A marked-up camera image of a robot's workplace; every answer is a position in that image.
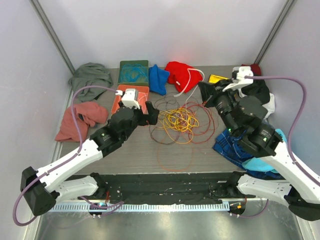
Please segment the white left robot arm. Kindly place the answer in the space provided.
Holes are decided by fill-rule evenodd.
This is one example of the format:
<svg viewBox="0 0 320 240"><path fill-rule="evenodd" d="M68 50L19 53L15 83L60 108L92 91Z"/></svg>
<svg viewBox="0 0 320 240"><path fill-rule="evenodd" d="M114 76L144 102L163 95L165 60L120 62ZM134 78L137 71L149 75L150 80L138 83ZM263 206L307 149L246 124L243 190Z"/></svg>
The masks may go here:
<svg viewBox="0 0 320 240"><path fill-rule="evenodd" d="M147 113L123 103L107 121L81 146L64 157L37 170L26 168L21 176L21 192L34 216L41 216L57 203L78 197L100 200L108 185L98 173L76 180L73 174L119 149L138 126L156 125L160 111L146 101Z"/></svg>

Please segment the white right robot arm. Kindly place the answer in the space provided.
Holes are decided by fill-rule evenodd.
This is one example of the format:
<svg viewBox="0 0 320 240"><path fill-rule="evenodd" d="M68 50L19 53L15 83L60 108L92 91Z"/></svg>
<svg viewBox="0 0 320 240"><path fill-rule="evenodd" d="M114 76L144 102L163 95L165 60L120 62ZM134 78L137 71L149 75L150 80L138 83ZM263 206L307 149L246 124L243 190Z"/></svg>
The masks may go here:
<svg viewBox="0 0 320 240"><path fill-rule="evenodd" d="M216 108L232 137L239 139L243 150L271 165L285 180L258 179L247 173L234 172L226 184L233 198L253 195L287 207L296 216L317 221L320 218L320 180L310 168L288 151L289 141L264 122L267 110L255 96L235 99L228 86L199 82L203 104Z"/></svg>

